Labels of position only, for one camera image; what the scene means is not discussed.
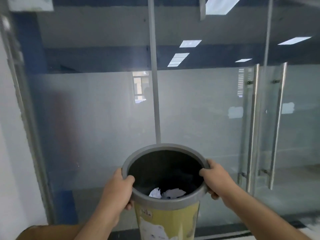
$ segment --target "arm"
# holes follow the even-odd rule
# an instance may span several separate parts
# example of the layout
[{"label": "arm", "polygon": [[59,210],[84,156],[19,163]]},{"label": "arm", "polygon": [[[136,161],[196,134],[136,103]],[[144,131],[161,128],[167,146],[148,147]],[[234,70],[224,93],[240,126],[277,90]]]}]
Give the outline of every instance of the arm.
[{"label": "arm", "polygon": [[211,189],[211,197],[221,197],[257,240],[311,240],[242,190],[221,165],[212,160],[208,163],[211,169],[201,169],[199,174]]},{"label": "arm", "polygon": [[122,178],[118,168],[110,181],[105,185],[100,202],[74,240],[105,240],[111,230],[118,224],[120,213],[124,208],[130,210],[129,202],[134,177]]}]

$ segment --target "gray plastic rim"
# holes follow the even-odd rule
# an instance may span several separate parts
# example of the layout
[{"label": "gray plastic rim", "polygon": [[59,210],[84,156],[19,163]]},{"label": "gray plastic rim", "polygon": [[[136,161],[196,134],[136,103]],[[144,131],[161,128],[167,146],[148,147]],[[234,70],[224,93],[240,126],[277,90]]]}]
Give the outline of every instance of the gray plastic rim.
[{"label": "gray plastic rim", "polygon": [[[170,143],[160,143],[160,144],[154,144],[149,145],[146,147],[143,147],[134,153],[132,153],[127,160],[124,162],[122,167],[122,177],[126,179],[128,176],[128,170],[130,166],[141,156],[146,155],[150,152],[155,151],[162,151],[162,150],[171,150],[171,151],[178,151],[185,153],[194,159],[196,159],[203,168],[210,169],[210,166],[206,159],[197,151],[183,145],[177,145],[177,144],[170,144]],[[202,185],[195,190],[193,193],[188,194],[184,197],[173,199],[173,200],[164,200],[164,199],[157,199],[149,197],[135,188],[132,189],[132,195],[131,200],[134,202],[137,202],[141,206],[149,207],[152,209],[157,210],[165,210],[165,211],[172,211],[172,210],[179,210],[183,209],[187,206],[190,206],[198,201],[208,192],[208,187],[205,182],[202,183]]]}]

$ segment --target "white cartoon character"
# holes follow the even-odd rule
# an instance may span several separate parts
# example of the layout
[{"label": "white cartoon character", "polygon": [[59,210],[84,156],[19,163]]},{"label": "white cartoon character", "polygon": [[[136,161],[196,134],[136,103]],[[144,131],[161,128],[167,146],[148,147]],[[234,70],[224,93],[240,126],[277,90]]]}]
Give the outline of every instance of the white cartoon character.
[{"label": "white cartoon character", "polygon": [[140,234],[142,240],[178,240],[178,237],[168,238],[165,229],[161,225],[153,225],[140,217]]}]

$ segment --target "person's left hand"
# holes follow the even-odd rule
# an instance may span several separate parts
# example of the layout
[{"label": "person's left hand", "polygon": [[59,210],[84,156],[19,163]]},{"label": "person's left hand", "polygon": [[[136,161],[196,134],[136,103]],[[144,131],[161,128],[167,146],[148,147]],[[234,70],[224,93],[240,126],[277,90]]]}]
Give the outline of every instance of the person's left hand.
[{"label": "person's left hand", "polygon": [[114,225],[116,225],[122,210],[130,210],[133,206],[132,202],[129,202],[129,200],[134,180],[132,175],[128,175],[126,179],[123,179],[121,168],[118,168],[114,172],[112,178],[106,183],[96,212],[114,214]]}]

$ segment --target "hand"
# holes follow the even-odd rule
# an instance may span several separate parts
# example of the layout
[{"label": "hand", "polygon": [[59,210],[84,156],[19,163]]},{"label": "hand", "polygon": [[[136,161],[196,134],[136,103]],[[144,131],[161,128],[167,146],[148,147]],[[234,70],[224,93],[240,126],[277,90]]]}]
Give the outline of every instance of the hand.
[{"label": "hand", "polygon": [[227,205],[227,197],[238,188],[228,172],[215,161],[208,159],[210,169],[202,168],[199,175],[204,178],[205,183],[210,188],[211,198],[217,200],[222,198]]},{"label": "hand", "polygon": [[118,168],[103,189],[96,212],[112,215],[114,217],[114,226],[117,225],[122,210],[125,208],[130,210],[133,206],[129,200],[134,180],[132,175],[123,179],[121,168]]}]

